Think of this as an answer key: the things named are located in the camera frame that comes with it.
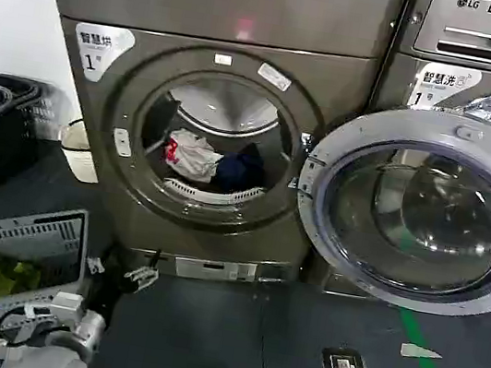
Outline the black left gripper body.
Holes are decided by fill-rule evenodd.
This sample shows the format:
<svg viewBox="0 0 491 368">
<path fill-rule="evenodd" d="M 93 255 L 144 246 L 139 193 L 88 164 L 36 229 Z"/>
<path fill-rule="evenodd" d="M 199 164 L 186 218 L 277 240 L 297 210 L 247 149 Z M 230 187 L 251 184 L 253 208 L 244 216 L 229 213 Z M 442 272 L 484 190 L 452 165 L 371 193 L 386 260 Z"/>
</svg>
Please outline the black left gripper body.
<svg viewBox="0 0 491 368">
<path fill-rule="evenodd" d="M 115 306 L 128 289 L 125 273 L 128 271 L 123 248 L 107 247 L 100 257 L 104 271 L 92 276 L 86 298 L 89 310 L 112 320 Z"/>
</svg>

